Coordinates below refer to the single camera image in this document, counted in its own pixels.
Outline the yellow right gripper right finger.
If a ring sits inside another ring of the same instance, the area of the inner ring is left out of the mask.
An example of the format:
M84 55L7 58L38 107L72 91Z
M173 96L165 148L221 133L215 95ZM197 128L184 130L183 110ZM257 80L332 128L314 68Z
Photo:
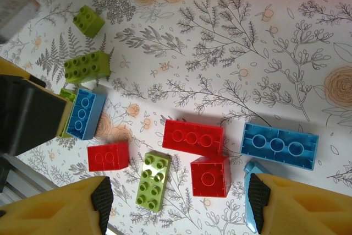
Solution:
M272 174L250 176L258 234L351 234L351 197Z

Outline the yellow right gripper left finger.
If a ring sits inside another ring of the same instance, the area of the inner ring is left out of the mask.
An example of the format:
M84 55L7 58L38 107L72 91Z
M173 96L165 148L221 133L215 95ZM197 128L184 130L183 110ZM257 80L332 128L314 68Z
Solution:
M105 234L110 178L90 177L1 207L1 234Z

